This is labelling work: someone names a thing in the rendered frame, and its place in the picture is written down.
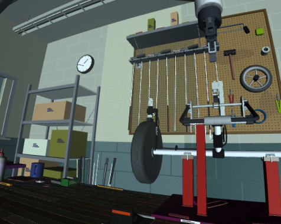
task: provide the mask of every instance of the red stand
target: red stand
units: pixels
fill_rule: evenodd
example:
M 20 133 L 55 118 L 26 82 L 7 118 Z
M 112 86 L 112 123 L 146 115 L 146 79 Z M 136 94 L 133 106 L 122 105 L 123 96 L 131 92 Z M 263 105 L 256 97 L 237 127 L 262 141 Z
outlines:
M 182 156 L 182 205 L 194 205 L 194 156 Z
M 205 125 L 196 125 L 197 215 L 207 216 Z
M 278 157 L 263 158 L 264 187 L 266 191 L 267 212 L 271 216 L 281 216 L 280 183 L 278 173 Z

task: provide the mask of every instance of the blue ring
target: blue ring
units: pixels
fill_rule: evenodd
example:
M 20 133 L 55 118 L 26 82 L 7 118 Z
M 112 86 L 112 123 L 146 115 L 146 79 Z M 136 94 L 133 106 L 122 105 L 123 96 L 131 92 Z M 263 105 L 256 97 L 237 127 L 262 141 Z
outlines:
M 265 122 L 265 120 L 266 120 L 266 113 L 265 113 L 263 110 L 261 110 L 261 109 L 255 109 L 255 111 L 257 111 L 257 110 L 261 111 L 261 112 L 264 114 L 264 119 L 263 119 L 263 121 L 261 121 L 261 122 L 256 122 L 256 124 L 262 124 L 262 123 Z

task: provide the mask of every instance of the black tire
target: black tire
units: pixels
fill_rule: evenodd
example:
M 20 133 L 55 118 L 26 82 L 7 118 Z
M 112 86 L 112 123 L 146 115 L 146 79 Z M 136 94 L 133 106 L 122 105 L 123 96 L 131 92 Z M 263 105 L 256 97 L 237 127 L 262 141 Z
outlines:
M 133 174 L 140 183 L 153 183 L 161 170 L 163 155 L 153 155 L 155 145 L 156 124 L 153 121 L 144 121 L 139 124 L 133 135 L 131 147 L 131 164 Z M 158 146 L 162 148 L 160 131 Z
M 263 72 L 266 76 L 267 76 L 267 81 L 265 83 L 265 85 L 263 85 L 262 87 L 250 87 L 247 83 L 246 83 L 246 75 L 250 72 L 250 71 L 253 71 L 253 70 L 259 70 L 261 72 Z M 259 93 L 259 92 L 262 92 L 266 89 L 268 89 L 272 83 L 272 74 L 270 73 L 270 71 L 264 67 L 264 66 L 261 66 L 261 65 L 251 65 L 247 68 L 245 68 L 243 70 L 243 72 L 241 73 L 241 76 L 240 76 L 240 82 L 241 82 L 241 85 L 248 91 L 250 92 L 253 92 L 253 93 Z

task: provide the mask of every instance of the spoked wheel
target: spoked wheel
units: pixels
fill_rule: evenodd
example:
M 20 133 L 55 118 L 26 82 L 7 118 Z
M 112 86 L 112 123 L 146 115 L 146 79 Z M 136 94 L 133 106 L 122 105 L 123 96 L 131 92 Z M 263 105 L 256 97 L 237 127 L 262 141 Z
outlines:
M 131 164 L 133 174 L 140 183 L 153 183 L 161 170 L 163 155 L 153 155 L 155 147 L 156 124 L 144 121 L 139 124 L 133 135 Z M 162 137 L 158 129 L 158 149 L 162 149 Z
M 272 75 L 264 66 L 252 65 L 241 73 L 240 82 L 246 90 L 259 93 L 270 87 Z

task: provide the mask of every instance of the ceiling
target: ceiling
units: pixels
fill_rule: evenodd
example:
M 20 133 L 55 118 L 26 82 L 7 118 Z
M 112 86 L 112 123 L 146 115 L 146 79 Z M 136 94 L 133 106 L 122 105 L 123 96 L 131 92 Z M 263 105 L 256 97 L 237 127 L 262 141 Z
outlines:
M 17 0 L 1 14 L 17 25 L 73 0 Z M 32 32 L 46 43 L 150 12 L 183 5 L 183 0 L 115 0 Z

